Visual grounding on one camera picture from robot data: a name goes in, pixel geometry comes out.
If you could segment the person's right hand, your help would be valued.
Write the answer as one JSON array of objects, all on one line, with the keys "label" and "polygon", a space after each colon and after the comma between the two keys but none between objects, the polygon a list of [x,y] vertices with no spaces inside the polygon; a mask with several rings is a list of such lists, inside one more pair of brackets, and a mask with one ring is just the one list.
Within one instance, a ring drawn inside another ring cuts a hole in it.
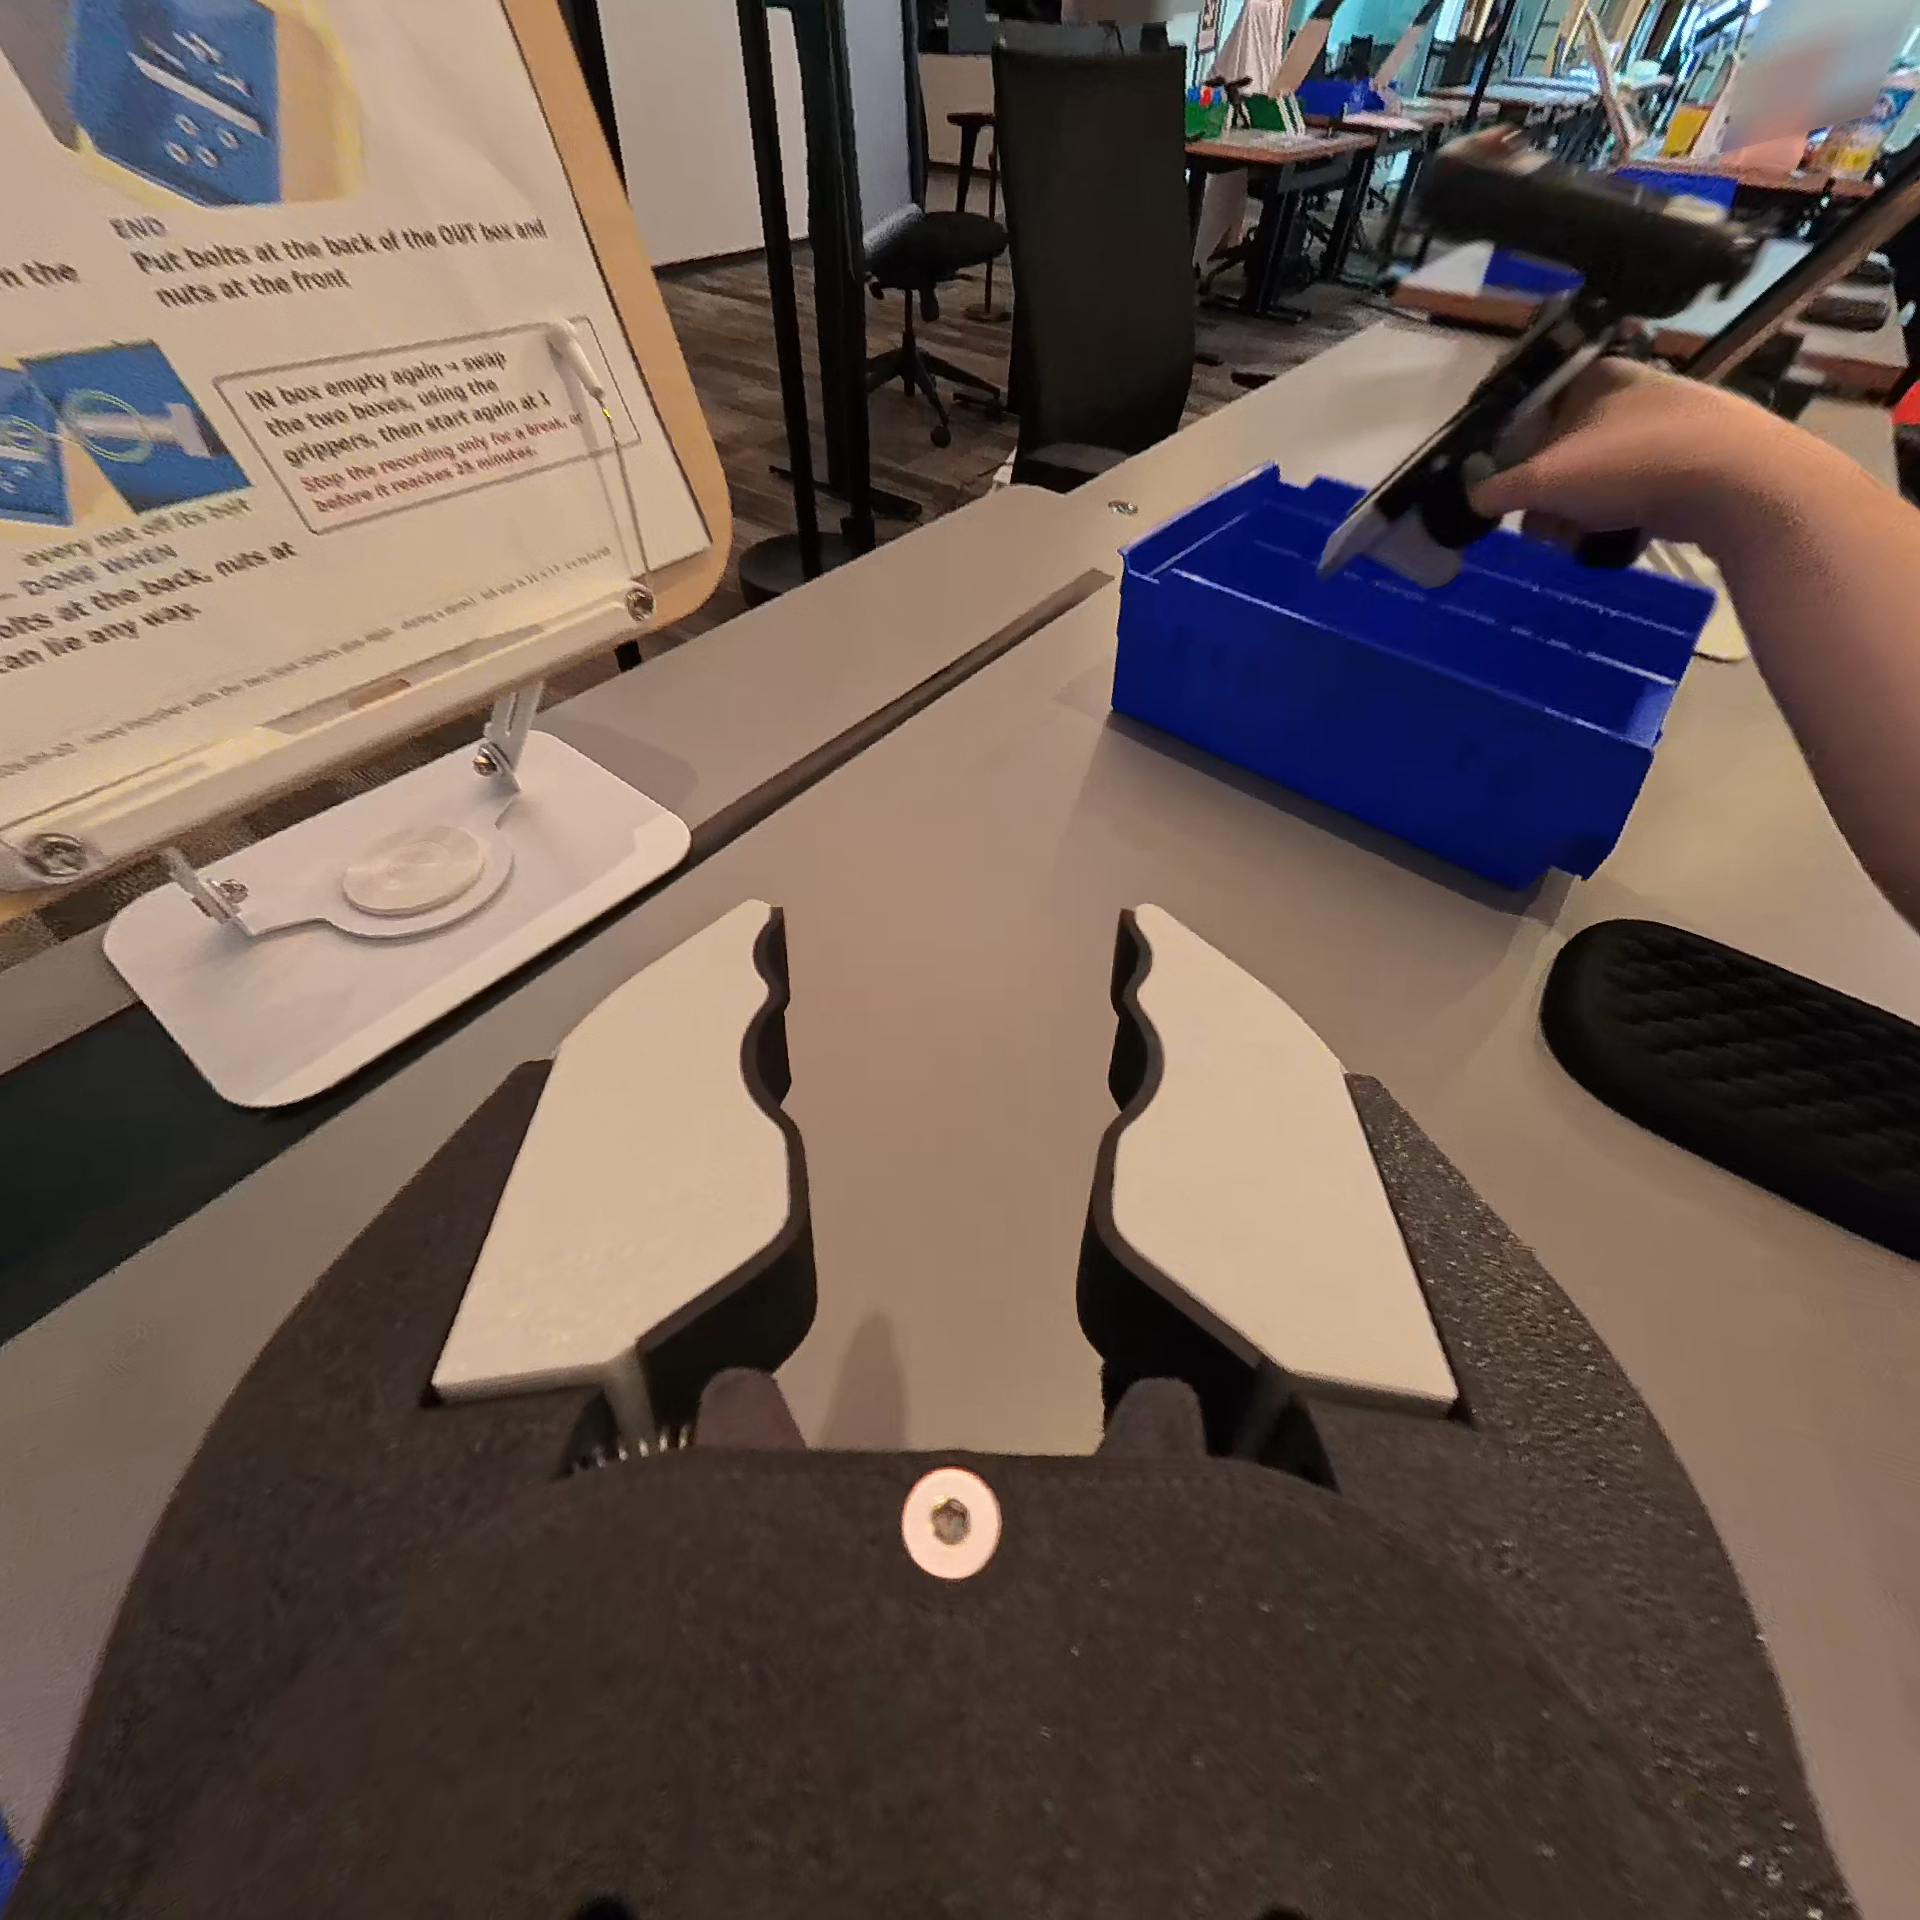
[{"label": "person's right hand", "polygon": [[1792,526],[1792,429],[1737,392],[1602,359],[1536,451],[1469,484],[1469,506],[1560,543],[1634,533],[1726,560]]}]

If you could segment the tall black office chair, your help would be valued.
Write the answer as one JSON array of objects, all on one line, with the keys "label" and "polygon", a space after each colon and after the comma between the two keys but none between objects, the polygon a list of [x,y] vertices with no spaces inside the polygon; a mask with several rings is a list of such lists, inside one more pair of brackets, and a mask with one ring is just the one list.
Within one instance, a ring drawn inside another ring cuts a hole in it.
[{"label": "tall black office chair", "polygon": [[1183,58],[992,51],[1015,287],[1013,484],[1072,492],[1171,436],[1195,356]]}]

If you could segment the person's right forearm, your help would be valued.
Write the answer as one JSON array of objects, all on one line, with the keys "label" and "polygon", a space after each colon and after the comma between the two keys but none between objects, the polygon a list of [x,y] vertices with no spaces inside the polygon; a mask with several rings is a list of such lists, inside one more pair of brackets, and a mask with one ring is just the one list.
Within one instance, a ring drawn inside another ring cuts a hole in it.
[{"label": "person's right forearm", "polygon": [[1917,925],[1917,512],[1778,422],[1706,536],[1763,686],[1839,836]]}]

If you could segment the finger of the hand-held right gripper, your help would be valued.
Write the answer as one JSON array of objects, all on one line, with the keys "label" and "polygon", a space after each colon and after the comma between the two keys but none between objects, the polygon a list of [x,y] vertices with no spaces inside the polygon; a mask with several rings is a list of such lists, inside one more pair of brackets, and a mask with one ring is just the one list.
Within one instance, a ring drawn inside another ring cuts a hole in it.
[{"label": "finger of the hand-held right gripper", "polygon": [[[1507,380],[1489,380],[1481,390],[1416,446],[1350,514],[1422,514],[1435,536],[1447,536],[1451,523],[1479,514],[1472,488],[1497,470],[1494,454],[1520,410],[1520,388]],[[1479,514],[1479,539],[1494,530],[1494,522]],[[1317,563],[1326,579],[1326,549]]]},{"label": "finger of the hand-held right gripper", "polygon": [[1467,547],[1479,539],[1479,514],[1451,523],[1447,536],[1433,535],[1422,514],[1350,514],[1326,542],[1326,580],[1368,560],[1416,587],[1437,589],[1453,582]]}]

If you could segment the low black office chair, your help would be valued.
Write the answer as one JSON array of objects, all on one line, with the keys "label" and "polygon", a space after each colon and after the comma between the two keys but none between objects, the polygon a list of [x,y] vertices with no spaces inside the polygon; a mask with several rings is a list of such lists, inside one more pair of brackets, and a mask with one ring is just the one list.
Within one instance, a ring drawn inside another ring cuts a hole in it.
[{"label": "low black office chair", "polygon": [[872,300],[902,300],[901,341],[869,359],[866,392],[902,384],[906,397],[922,397],[933,411],[929,443],[947,448],[953,422],[939,378],[971,388],[992,416],[1001,410],[1001,390],[983,374],[922,351],[917,322],[936,319],[939,287],[971,268],[992,264],[1005,252],[1007,234],[987,215],[926,208],[926,114],[917,79],[896,118],[854,126],[861,271]]}]

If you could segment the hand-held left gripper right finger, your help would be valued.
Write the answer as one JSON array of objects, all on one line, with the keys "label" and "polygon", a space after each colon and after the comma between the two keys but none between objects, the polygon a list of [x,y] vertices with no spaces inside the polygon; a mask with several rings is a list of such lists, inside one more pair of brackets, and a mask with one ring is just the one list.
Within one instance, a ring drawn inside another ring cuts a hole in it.
[{"label": "hand-held left gripper right finger", "polygon": [[1113,1117],[1073,1310],[1103,1423],[1178,1384],[1205,1450],[1271,1450],[1299,1402],[1443,1421],[1447,1341],[1353,1084],[1275,990],[1165,908],[1119,911]]}]

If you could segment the blue plastic bin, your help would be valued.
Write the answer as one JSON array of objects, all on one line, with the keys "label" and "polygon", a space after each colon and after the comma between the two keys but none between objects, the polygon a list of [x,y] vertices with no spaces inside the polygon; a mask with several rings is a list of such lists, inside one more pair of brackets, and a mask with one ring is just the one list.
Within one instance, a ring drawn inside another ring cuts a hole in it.
[{"label": "blue plastic bin", "polygon": [[1594,876],[1712,594],[1506,530],[1437,589],[1318,579],[1357,506],[1264,467],[1128,543],[1111,706],[1507,892]]}]

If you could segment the background wooden desk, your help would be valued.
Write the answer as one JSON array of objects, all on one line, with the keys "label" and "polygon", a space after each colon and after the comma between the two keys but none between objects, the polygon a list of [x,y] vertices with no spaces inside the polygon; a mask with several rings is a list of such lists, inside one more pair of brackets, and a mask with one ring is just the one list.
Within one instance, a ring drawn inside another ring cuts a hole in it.
[{"label": "background wooden desk", "polygon": [[1416,127],[1357,127],[1289,135],[1239,131],[1185,147],[1193,271],[1208,282],[1216,255],[1239,261],[1240,292],[1229,309],[1248,319],[1299,324],[1303,300],[1336,283],[1382,157],[1425,151]]}]

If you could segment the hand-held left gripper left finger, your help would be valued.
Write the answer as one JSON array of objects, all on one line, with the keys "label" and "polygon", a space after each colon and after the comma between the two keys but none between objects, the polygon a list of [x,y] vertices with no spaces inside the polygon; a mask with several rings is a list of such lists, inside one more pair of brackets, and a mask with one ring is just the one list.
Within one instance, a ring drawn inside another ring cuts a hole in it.
[{"label": "hand-held left gripper left finger", "polygon": [[581,1387],[629,1450],[685,1444],[709,1384],[775,1374],[818,1310],[786,1111],[781,908],[749,898],[641,967],[551,1058],[429,1389]]}]

